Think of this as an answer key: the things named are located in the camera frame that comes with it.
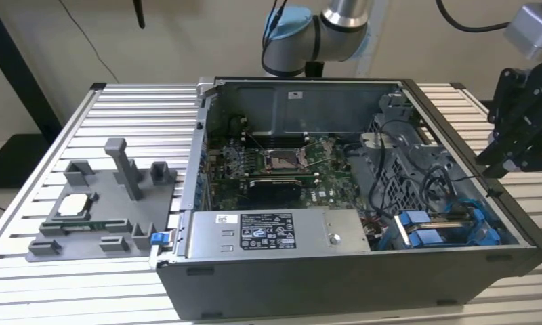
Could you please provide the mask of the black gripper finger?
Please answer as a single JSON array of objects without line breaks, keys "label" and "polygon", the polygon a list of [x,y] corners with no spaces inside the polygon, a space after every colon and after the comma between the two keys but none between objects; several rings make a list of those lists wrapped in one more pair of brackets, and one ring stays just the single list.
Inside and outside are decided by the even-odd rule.
[{"label": "black gripper finger", "polygon": [[500,72],[487,122],[492,124],[490,141],[476,157],[478,163],[498,163],[506,157],[515,157],[528,148],[530,133],[522,119],[526,112],[523,93],[530,70],[506,68]]},{"label": "black gripper finger", "polygon": [[542,118],[522,118],[496,123],[494,118],[488,145],[482,151],[482,176],[499,179],[511,171],[542,172]]}]

